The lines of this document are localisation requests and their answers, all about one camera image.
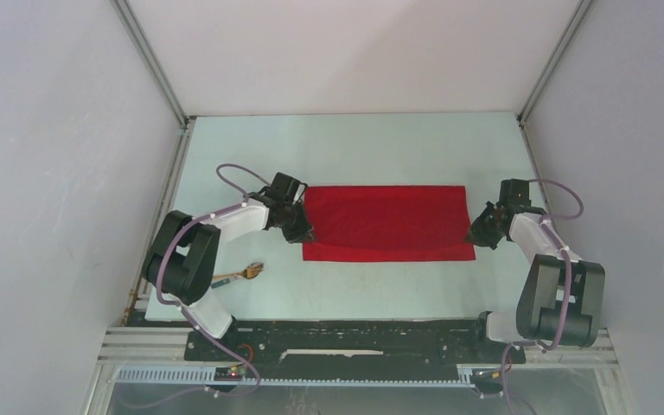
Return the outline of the red cloth napkin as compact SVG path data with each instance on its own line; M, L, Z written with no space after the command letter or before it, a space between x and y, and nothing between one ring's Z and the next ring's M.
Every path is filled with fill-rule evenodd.
M304 205L309 262L473 261L466 190L451 185L316 186Z

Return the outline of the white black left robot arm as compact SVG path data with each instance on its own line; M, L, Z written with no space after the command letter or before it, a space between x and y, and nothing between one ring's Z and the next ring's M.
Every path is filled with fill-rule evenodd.
M192 216L166 214L140 271L152 284L157 301L174 306L207 335L206 350L218 360L235 356L239 337L229 330L232 314L213 292L212 277L223 243L249 233L278 228L290 244L313 241L315 235L303 199L309 185L277 173L257 192L217 211Z

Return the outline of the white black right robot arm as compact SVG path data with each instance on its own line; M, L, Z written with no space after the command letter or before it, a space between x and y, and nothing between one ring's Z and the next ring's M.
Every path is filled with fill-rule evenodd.
M576 254L557 234L556 214L533 205L532 180L501 182L497 202L487 202L466 233L466 242L495 249L516 244L530 262L515 310L485 311L468 339L471 355L493 360L503 343L588 348L602 328L605 269Z

